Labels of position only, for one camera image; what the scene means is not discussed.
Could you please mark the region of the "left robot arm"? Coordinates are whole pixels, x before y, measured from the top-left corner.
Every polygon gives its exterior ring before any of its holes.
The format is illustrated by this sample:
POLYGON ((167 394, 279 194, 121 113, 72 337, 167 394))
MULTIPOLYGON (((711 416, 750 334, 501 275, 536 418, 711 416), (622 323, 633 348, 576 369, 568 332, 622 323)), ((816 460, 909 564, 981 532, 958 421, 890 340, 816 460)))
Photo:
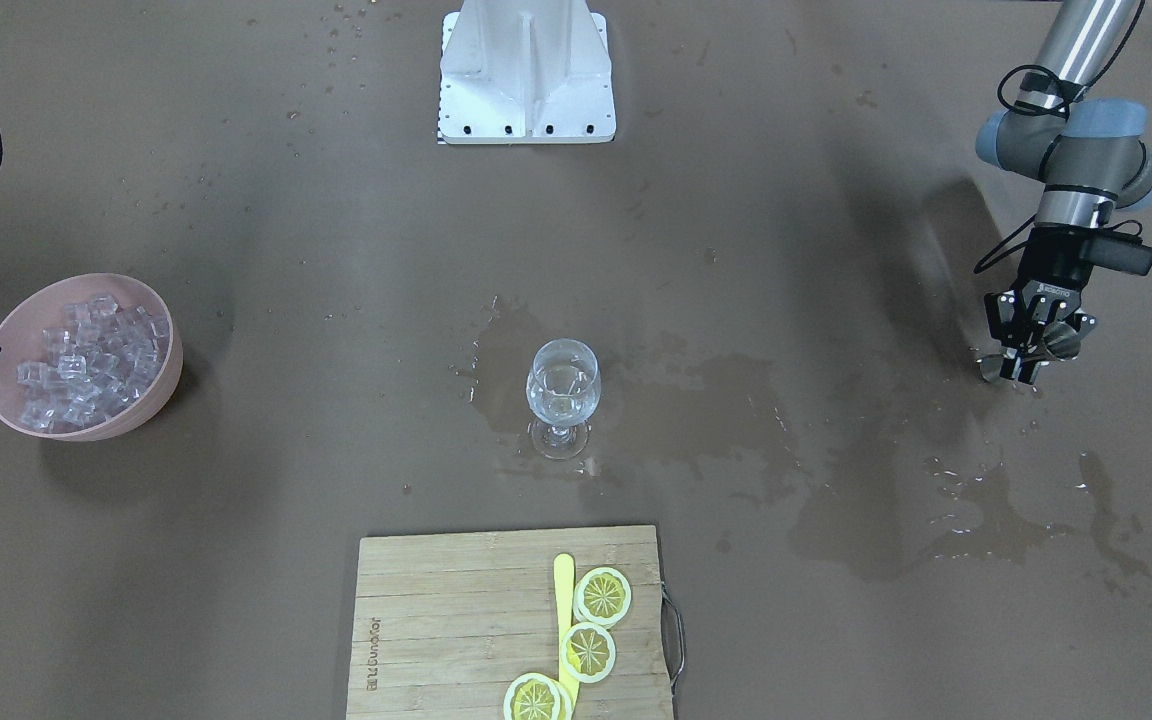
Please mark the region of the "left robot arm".
POLYGON ((1093 270, 1146 275, 1152 247, 1111 227, 1116 211, 1152 202, 1149 111, 1091 90, 1126 44, 1140 1, 1064 1, 1043 47, 1021 65, 1018 94, 980 127, 975 150, 998 169, 1033 179, 1043 195, 1020 247, 1009 290, 990 293, 993 336, 1021 334, 1078 314, 1093 270))

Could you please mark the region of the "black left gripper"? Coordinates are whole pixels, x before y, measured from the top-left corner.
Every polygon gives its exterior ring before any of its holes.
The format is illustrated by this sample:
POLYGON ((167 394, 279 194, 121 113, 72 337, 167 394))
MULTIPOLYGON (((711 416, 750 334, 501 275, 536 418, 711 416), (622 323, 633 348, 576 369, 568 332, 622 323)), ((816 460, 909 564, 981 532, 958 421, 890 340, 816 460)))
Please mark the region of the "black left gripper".
POLYGON ((1092 325, 1082 311, 1082 291, 1094 268, 1089 252, 1108 232, 1071 225, 1041 225, 1029 233, 1016 278, 1016 323, 1020 325, 1092 325))

